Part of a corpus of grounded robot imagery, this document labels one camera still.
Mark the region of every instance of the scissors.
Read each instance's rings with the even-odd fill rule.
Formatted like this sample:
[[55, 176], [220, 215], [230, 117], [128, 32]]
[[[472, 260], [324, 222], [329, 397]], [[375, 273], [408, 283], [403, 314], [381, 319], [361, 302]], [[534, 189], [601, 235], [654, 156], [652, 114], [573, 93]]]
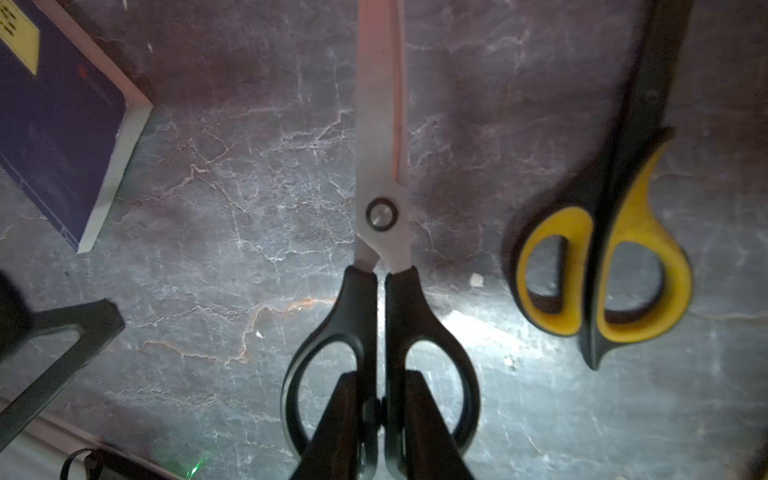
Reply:
[[[376, 472], [377, 432], [385, 427], [387, 469], [404, 478], [406, 355], [427, 340], [450, 357], [462, 380], [462, 412], [452, 438], [460, 453], [472, 442], [480, 416], [480, 388], [472, 363], [456, 338], [429, 309], [411, 262], [409, 197], [406, 188], [406, 70], [402, 0], [360, 0], [356, 99], [356, 222], [353, 265], [344, 271], [339, 296], [328, 316], [291, 360], [280, 400], [283, 432], [302, 458], [309, 439], [298, 407], [299, 385], [312, 358], [334, 342], [356, 357], [359, 412], [358, 477]], [[386, 397], [376, 397], [376, 275], [386, 277]]]
[[[692, 3], [656, 0], [617, 127], [596, 161], [552, 205], [533, 217], [512, 250], [509, 279], [520, 310], [545, 332], [578, 334], [584, 360], [593, 370], [609, 350], [668, 331], [690, 302], [690, 263], [655, 218], [648, 185], [674, 133], [660, 126]], [[557, 313], [534, 305], [526, 287], [533, 250], [552, 236], [565, 240], [562, 302]], [[622, 242], [639, 243], [654, 252], [664, 280], [656, 300], [639, 318], [612, 323], [606, 318], [605, 297], [611, 258]]]

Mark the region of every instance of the gray marble countertop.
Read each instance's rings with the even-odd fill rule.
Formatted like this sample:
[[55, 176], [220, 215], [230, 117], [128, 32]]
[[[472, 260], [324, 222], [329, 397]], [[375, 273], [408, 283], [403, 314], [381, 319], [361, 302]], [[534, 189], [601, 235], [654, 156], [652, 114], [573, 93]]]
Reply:
[[[651, 193], [694, 267], [681, 324], [592, 372], [502, 274], [505, 232], [604, 142], [646, 6], [406, 0], [414, 262], [478, 371], [476, 478], [746, 478], [766, 440], [765, 2], [696, 2], [668, 105], [677, 138]], [[0, 268], [31, 306], [107, 297], [127, 322], [48, 411], [178, 472], [207, 458], [196, 478], [287, 478], [280, 385], [352, 257], [356, 1], [66, 8], [156, 107], [90, 253], [0, 174]], [[610, 304], [647, 300], [657, 271], [623, 249]], [[65, 340], [4, 366], [0, 393]], [[352, 364], [333, 347], [311, 367], [310, 423]], [[454, 422], [447, 358], [418, 345], [412, 364]]]

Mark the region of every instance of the small debris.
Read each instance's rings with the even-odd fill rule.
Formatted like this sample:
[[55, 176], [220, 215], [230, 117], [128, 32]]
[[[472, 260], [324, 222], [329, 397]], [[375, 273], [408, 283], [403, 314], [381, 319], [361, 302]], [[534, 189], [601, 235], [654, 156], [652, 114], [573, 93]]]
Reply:
[[473, 286], [474, 288], [480, 288], [483, 286], [482, 275], [479, 273], [473, 273], [472, 276], [469, 277], [469, 286]]
[[518, 360], [512, 355], [507, 355], [504, 357], [504, 364], [509, 367], [512, 372], [517, 372], [518, 367], [520, 366]]

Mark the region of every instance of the black cable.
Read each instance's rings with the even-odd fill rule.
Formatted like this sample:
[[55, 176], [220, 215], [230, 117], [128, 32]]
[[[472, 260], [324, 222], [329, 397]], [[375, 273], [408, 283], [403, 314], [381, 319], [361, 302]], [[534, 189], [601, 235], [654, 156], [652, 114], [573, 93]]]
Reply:
[[74, 461], [75, 458], [77, 458], [78, 455], [80, 455], [81, 453], [93, 452], [93, 451], [94, 449], [80, 449], [80, 450], [77, 450], [76, 452], [72, 452], [67, 457], [67, 459], [64, 460], [64, 464], [61, 467], [61, 474], [58, 476], [58, 480], [67, 480], [67, 478], [69, 478], [69, 466], [72, 465], [72, 462]]

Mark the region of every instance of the stainless steel blade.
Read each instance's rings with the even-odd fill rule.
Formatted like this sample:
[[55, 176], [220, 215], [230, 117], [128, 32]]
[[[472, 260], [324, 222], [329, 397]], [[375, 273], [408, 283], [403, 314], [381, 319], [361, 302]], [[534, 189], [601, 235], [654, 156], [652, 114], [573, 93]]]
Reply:
[[[411, 267], [403, 44], [402, 0], [360, 0], [356, 232], [392, 273]], [[395, 210], [396, 220], [386, 231], [372, 226], [366, 215], [377, 199], [387, 199]]]

